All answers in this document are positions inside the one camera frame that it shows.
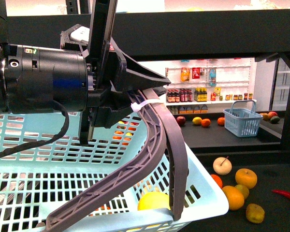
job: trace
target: red chili pepper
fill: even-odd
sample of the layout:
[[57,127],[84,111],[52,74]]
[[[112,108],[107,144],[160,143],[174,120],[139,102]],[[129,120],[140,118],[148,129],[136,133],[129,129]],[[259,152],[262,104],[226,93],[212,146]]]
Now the red chili pepper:
[[284,190],[277,190],[277,189],[272,190],[272,192],[280,194],[280,195],[290,199],[290,192],[287,192],[287,191],[284,191]]

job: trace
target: black cable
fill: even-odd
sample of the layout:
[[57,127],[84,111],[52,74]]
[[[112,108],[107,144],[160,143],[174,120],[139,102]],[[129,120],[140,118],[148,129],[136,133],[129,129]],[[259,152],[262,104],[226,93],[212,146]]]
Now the black cable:
[[51,138],[50,140],[47,140],[47,141],[42,140],[42,141],[36,141],[36,142],[28,142],[28,143],[21,144],[21,145],[15,146],[15,147],[7,148],[4,151],[0,152],[0,158],[9,156],[11,154],[14,154],[14,153],[17,153],[20,151],[25,151],[25,150],[28,150],[31,148],[36,148],[39,146],[44,146],[46,144],[51,144],[54,141],[62,138],[66,134],[66,132],[68,131],[68,128],[69,128],[69,115],[68,115],[66,108],[64,108],[64,106],[61,105],[57,101],[53,101],[53,109],[57,110],[57,111],[61,111],[62,115],[65,116],[63,126],[58,134],[55,134],[53,138]]

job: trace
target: light blue basket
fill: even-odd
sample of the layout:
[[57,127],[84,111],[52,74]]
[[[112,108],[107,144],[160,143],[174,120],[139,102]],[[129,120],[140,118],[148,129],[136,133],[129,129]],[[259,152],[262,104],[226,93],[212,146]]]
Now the light blue basket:
[[[60,130],[63,120],[61,114],[0,115],[0,151],[48,139]],[[35,227],[49,213],[135,157],[146,140],[146,126],[137,114],[122,121],[124,124],[109,130],[95,128],[93,142],[82,147],[77,138],[79,114],[71,113],[69,130],[62,139],[0,159],[0,232],[42,231],[44,227]],[[137,211],[145,192],[168,193],[169,162],[163,156],[146,179],[66,231],[175,232],[191,221],[225,214],[228,202],[224,193],[186,148],[189,175],[179,221],[173,221],[167,209]]]
[[[253,102],[251,110],[244,108],[233,108],[237,102]],[[256,113],[256,102],[254,100],[235,101],[231,109],[225,109],[224,127],[237,137],[257,136],[262,115]]]

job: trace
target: basket handle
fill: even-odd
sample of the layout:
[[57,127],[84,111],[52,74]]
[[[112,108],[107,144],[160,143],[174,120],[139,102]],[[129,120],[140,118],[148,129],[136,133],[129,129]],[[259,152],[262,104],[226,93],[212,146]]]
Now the basket handle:
[[232,112],[233,112],[233,106],[234,106],[235,103],[237,103],[237,102],[248,102],[248,101],[249,102],[253,102],[253,105],[252,105],[252,108],[251,108],[250,112],[256,114],[256,102],[254,100],[240,100],[240,101],[233,102],[233,104],[231,106],[231,109],[230,109],[230,114],[232,114]]

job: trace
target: white zip tie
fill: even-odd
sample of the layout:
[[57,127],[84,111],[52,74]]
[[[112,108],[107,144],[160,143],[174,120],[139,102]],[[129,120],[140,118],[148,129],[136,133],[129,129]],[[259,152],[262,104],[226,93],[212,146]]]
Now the white zip tie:
[[164,103],[163,100],[161,99],[147,99],[143,102],[141,102],[140,104],[138,103],[131,103],[131,108],[133,110],[133,112],[137,113],[141,110],[142,107],[144,107],[147,104],[151,104],[151,103]]

